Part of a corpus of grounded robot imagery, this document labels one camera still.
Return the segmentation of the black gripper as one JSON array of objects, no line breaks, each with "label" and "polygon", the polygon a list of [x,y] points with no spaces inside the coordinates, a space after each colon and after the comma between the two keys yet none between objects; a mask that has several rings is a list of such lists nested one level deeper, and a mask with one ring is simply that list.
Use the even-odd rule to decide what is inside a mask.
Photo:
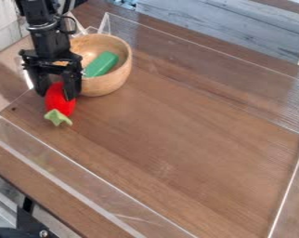
[{"label": "black gripper", "polygon": [[50,86],[49,74],[61,74],[65,100],[74,99],[81,91],[82,57],[70,50],[69,36],[77,32],[63,21],[29,23],[26,26],[31,49],[21,49],[23,70],[30,76],[34,90],[45,96]]}]

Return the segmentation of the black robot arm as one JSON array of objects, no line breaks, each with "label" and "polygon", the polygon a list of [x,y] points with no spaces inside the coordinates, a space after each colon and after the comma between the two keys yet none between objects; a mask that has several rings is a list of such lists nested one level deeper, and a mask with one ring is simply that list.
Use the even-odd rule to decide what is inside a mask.
[{"label": "black robot arm", "polygon": [[49,75],[55,74],[62,80],[63,97],[71,100],[81,91],[82,56],[70,50],[69,40],[77,29],[67,31],[65,20],[69,17],[58,13],[57,0],[15,0],[15,5],[26,18],[33,43],[33,48],[21,49],[18,55],[34,90],[43,97],[51,86]]}]

